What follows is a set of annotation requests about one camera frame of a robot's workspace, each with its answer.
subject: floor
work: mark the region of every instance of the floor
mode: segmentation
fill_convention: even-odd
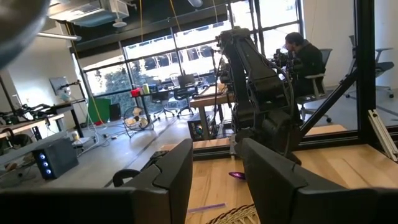
[[[313,102],[305,105],[306,108],[314,108],[322,102]],[[380,106],[378,113],[387,126],[398,124],[398,121],[391,119],[394,116],[386,111],[394,113],[398,112],[398,98],[390,99],[384,93],[377,93],[377,105]],[[224,107],[226,117],[228,115],[228,107]],[[342,96],[335,105],[327,112],[332,118],[331,124],[341,124],[346,129],[352,130],[357,128],[356,124],[356,100],[354,98],[346,98]],[[112,187],[111,179],[115,172],[123,168],[140,169],[148,158],[160,146],[164,144],[176,144],[185,138],[189,138],[190,134],[187,128],[187,120],[190,116],[182,116],[180,119],[170,117],[165,119],[161,116],[160,121],[156,121],[153,131],[144,131],[137,133],[131,139],[120,133],[124,130],[121,123],[111,123],[107,128],[97,128],[99,138],[102,134],[120,133],[115,140],[99,142],[101,145],[95,149],[82,154],[79,157],[80,165],[63,174],[60,178],[51,181],[44,181],[38,168],[32,166],[20,171],[22,177],[15,174],[10,175],[7,179],[0,179],[0,188],[8,187],[84,187],[84,188],[100,188]],[[326,119],[320,120],[316,126],[327,125]],[[86,136],[94,135],[93,130],[84,130]]]

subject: red object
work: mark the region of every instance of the red object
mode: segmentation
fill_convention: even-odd
[[[130,93],[131,93],[132,97],[139,96],[139,88],[136,88],[135,90],[131,90]]]

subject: black jacket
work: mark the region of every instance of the black jacket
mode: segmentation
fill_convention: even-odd
[[[301,79],[307,75],[318,75],[325,73],[325,65],[323,64],[322,53],[309,41],[305,40],[303,47],[296,54],[298,65],[294,66],[297,78]]]

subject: woven basket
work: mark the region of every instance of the woven basket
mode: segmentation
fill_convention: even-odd
[[[207,224],[260,224],[254,204],[243,205],[222,213]]]

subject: man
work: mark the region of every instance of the man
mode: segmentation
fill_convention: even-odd
[[[293,66],[293,71],[297,74],[293,86],[295,97],[314,94],[312,81],[305,77],[325,72],[321,51],[298,32],[286,35],[285,46],[287,50],[294,52],[296,58]],[[323,77],[315,80],[318,89],[322,88],[322,80]]]

